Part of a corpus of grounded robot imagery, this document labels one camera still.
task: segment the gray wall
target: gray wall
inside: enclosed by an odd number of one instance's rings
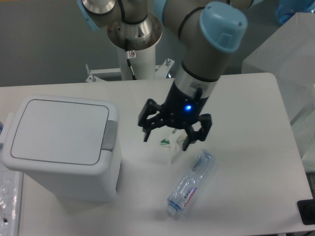
[[[265,0],[246,12],[249,30],[226,73],[241,73],[243,59],[279,27],[274,2]],[[163,29],[157,64],[171,58],[178,66],[184,53],[177,38]],[[119,67],[106,29],[90,31],[76,0],[0,1],[0,87],[83,82],[85,63],[90,69]]]

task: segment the small white box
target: small white box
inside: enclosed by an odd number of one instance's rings
[[[58,197],[114,200],[121,150],[112,102],[28,96],[7,125],[2,148],[7,168],[24,172]]]

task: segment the blue object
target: blue object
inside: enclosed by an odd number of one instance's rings
[[[79,9],[81,10],[82,15],[84,16],[84,19],[87,21],[88,26],[90,27],[91,30],[99,30],[99,27],[94,23],[94,21],[90,18],[88,13],[83,7],[83,4],[81,0],[77,0],[77,4],[79,6]]]
[[[154,11],[156,12],[158,19],[163,23],[163,25],[165,25],[163,22],[163,13],[166,2],[167,0],[154,0]]]
[[[189,112],[191,110],[191,105],[185,106],[185,111]]]
[[[296,12],[315,12],[315,0],[280,0],[276,10],[276,18],[283,25]]]
[[[224,53],[233,53],[239,48],[247,24],[241,11],[216,1],[207,4],[199,18],[203,35]]]

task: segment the bottle cap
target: bottle cap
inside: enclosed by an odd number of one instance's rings
[[[171,205],[167,205],[166,211],[172,217],[175,217],[177,215],[177,210]]]

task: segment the plastic water bottle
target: plastic water bottle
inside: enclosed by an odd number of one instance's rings
[[[199,156],[185,172],[177,187],[167,198],[166,211],[173,217],[182,212],[195,195],[196,190],[206,179],[215,162],[213,154],[202,150]]]
[[[315,12],[315,0],[280,0],[276,10],[276,18],[283,25],[296,12]]]

